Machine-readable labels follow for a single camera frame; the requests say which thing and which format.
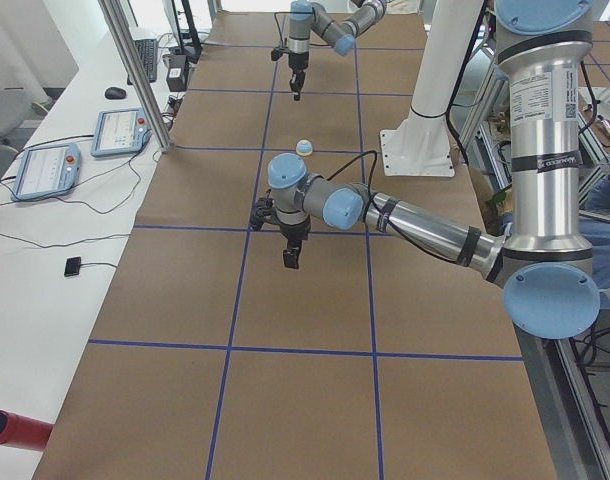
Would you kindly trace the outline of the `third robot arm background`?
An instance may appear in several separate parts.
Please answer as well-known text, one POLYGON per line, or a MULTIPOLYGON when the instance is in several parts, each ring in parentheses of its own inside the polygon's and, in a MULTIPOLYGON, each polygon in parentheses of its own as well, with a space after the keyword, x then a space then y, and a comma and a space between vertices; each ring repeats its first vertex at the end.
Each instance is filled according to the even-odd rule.
MULTIPOLYGON (((591 83, 591 85, 591 92, 597 103, 597 114, 610 120, 610 85, 608 87, 598 87, 595 83, 591 83)), ((579 88, 581 110, 588 115, 592 112, 591 92, 587 87, 579 88)))

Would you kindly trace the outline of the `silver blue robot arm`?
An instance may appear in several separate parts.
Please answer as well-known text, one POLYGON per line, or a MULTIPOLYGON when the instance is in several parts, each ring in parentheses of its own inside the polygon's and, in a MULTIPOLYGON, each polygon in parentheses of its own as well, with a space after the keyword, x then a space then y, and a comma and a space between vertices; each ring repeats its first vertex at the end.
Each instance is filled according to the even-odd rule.
MULTIPOLYGON (((344 56, 356 39, 386 13, 386 1, 351 1, 358 10, 342 22, 310 1, 294 1, 287 46, 295 72, 290 88, 298 97, 316 33, 344 56)), ((496 48, 493 63, 509 82, 511 180, 514 223, 508 238, 494 237, 408 204, 368 185, 338 185, 310 173, 294 153, 268 166, 269 196, 255 204, 253 230, 263 222, 287 239, 285 267, 298 269, 310 215, 330 227, 351 229, 358 221, 396 235, 422 252, 478 271, 503 288, 504 307, 523 331, 564 339, 589 328, 599 314, 600 294, 591 279, 592 246, 579 232, 578 67, 592 48, 593 1, 494 1, 496 48)), ((395 130, 380 133, 387 176, 449 176, 453 165, 443 126, 457 80, 485 10, 485 1, 437 1, 420 77, 409 115, 395 130), (439 47, 456 34, 452 60, 461 67, 438 68, 439 47)))
POLYGON ((346 56, 356 39, 378 23, 387 11, 383 0, 353 1, 357 10, 342 22, 334 20, 323 5, 313 1, 292 1, 287 36, 288 65, 292 71, 289 82, 295 101, 301 99, 309 66, 311 33, 315 33, 337 54, 346 56))

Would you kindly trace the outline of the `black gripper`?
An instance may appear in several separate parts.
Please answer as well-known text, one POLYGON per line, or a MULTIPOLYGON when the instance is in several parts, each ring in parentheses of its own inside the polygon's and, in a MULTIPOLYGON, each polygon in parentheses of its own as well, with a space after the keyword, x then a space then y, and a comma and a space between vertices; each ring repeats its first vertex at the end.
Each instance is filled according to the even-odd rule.
POLYGON ((289 68, 293 71, 289 81, 290 89, 295 101, 301 100, 301 93, 305 82, 305 71, 309 66, 309 52, 289 51, 289 68))
POLYGON ((302 242, 309 237, 311 221, 304 220, 298 224, 281 223, 279 225, 281 234, 287 240, 286 249, 283 250, 283 263, 288 269, 299 269, 299 256, 302 242))

